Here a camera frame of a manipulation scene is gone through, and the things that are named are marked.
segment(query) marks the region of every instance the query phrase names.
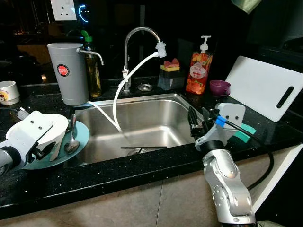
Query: teal plate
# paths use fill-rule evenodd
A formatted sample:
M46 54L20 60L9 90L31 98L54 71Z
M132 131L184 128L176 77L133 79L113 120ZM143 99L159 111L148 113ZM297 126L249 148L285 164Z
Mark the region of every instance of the teal plate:
M55 150L55 147L54 147L53 150L47 156L45 156L42 160L35 160L32 163L28 163L22 169L33 170L33 169L48 168L51 166L58 165L62 162L65 162L66 160L70 159L71 157L74 157L75 155L77 155L85 147L85 145L87 144L87 142L89 140L89 129L86 127L85 124L77 121L76 122L76 132L77 132L77 134L76 134L75 140L78 140L80 142L80 145L74 153L68 155L64 151L64 145L66 143L68 143L71 139L71 133L69 132L69 133L66 133L62 139L62 143L60 146L60 151L59 151L57 159L55 159L52 162L49 160Z

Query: green bottle cap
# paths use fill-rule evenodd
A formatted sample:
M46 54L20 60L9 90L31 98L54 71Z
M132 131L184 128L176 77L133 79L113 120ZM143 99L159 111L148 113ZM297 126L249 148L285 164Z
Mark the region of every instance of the green bottle cap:
M86 42L92 42L93 41L93 37L89 36L87 31L82 30L81 34L84 36Z

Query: white mug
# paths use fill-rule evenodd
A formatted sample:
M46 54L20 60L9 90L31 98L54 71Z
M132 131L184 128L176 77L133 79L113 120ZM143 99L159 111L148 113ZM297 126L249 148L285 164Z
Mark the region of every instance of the white mug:
M12 105L20 100L20 94L15 81L0 82L0 103L2 105Z

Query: yellow sponge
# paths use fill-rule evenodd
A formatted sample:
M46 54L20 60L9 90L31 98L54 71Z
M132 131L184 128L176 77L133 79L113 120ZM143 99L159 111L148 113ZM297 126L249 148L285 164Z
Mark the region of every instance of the yellow sponge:
M178 71L180 70L180 67L169 67L169 68L165 68L164 65L160 66L160 69L166 71L166 72L172 72L172 71Z

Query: faucet spout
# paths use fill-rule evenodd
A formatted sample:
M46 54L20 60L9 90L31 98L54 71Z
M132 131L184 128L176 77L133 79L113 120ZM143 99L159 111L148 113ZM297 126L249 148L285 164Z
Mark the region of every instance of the faucet spout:
M130 37L138 32L138 31L147 31L149 33L151 33L157 40L158 43L161 42L161 39L159 38L158 34L152 30L151 28L149 27L136 27L134 28L132 31L130 31L127 36L126 36L126 39L125 39L125 45L124 45L124 51L125 51L125 55L124 55L124 60L125 60L125 63L124 63L124 72L127 73L129 70L128 70L128 54L127 54L127 46L128 46L128 41L130 39ZM131 80L129 79L128 82L125 83L124 85L124 91L129 91L129 88L131 86Z

